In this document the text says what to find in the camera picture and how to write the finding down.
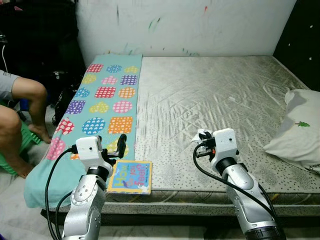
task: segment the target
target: book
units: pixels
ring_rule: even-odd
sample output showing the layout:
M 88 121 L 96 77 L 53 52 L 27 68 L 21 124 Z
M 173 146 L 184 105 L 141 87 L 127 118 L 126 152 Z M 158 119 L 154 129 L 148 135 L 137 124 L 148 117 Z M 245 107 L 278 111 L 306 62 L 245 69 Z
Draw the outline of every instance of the book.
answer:
M 151 193 L 151 161 L 118 160 L 113 167 L 107 191 L 119 194 Z

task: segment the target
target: teal blanket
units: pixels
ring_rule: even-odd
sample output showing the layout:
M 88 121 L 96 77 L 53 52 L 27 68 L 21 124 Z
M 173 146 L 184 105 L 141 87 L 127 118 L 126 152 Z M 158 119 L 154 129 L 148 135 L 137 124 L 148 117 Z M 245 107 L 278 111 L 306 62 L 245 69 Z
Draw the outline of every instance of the teal blanket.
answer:
M 135 159 L 138 81 L 142 55 L 98 55 L 55 130 L 45 158 L 28 175 L 24 199 L 29 208 L 45 207 L 45 186 L 58 156 L 76 140 L 102 137 L 102 147 L 117 149 L 119 136 L 127 135 L 125 160 Z M 85 174 L 77 154 L 67 153 L 57 164 L 48 191 L 49 207 L 78 184 Z

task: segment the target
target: white pillow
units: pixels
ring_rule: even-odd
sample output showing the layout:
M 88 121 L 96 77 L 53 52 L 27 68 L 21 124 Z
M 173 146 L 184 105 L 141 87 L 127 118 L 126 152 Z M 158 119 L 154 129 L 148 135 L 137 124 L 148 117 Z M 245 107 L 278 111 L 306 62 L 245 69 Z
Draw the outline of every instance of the white pillow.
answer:
M 287 92 L 284 101 L 284 120 L 264 150 L 320 174 L 320 92 L 296 89 Z

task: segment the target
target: bare foot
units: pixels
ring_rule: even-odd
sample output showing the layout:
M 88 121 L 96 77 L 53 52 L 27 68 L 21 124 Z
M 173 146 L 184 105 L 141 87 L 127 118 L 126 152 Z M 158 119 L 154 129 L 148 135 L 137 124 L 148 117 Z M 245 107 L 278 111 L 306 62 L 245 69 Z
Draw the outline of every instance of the bare foot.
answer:
M 36 126 L 34 124 L 30 124 L 29 130 L 37 134 L 39 138 L 41 138 L 45 143 L 51 143 L 51 137 L 49 137 L 48 131 L 45 126 Z
M 23 179 L 25 179 L 31 172 L 31 170 L 34 168 L 32 165 L 25 162 L 21 157 L 17 157 L 16 159 L 6 159 L 6 162 Z

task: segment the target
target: white wall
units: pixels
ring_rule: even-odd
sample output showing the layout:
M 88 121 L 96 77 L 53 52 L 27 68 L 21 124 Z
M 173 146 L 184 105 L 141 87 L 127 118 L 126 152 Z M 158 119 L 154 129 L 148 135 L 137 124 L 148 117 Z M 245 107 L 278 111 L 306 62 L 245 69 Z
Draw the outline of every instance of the white wall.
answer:
M 79 43 L 87 65 L 95 55 L 109 51 L 144 56 L 272 55 L 295 2 L 79 0 Z

